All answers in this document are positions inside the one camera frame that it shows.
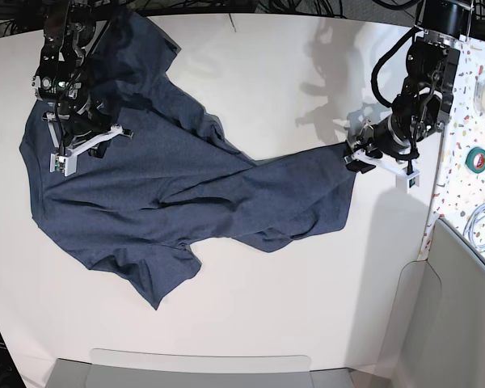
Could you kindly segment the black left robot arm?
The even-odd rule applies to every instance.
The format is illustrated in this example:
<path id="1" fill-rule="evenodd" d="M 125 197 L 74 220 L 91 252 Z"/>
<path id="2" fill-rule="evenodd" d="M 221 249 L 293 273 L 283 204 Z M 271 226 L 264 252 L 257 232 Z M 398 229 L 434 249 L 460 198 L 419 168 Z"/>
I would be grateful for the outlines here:
<path id="1" fill-rule="evenodd" d="M 367 122 L 347 135 L 344 163 L 350 171 L 366 173 L 381 167 L 410 179 L 420 156 L 419 142 L 442 132 L 449 122 L 460 58 L 455 44 L 469 35 L 474 3 L 409 1 L 396 8 L 411 6 L 417 8 L 413 27 L 379 58 L 371 73 L 373 96 L 391 112 L 380 122 Z M 389 101 L 380 92 L 378 75 L 405 44 L 410 45 L 407 76 L 400 93 Z"/>

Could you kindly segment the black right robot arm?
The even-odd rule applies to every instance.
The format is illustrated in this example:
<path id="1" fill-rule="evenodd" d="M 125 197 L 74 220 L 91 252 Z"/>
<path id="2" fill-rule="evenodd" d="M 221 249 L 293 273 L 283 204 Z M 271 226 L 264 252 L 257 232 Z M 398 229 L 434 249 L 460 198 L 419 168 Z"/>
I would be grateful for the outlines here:
<path id="1" fill-rule="evenodd" d="M 94 1 L 48 1 L 44 45 L 32 79 L 36 98 L 48 104 L 42 120 L 48 125 L 56 155 L 68 156 L 84 146 L 93 158 L 102 158 L 114 125 L 98 98 L 90 55 L 106 32 L 96 31 Z"/>

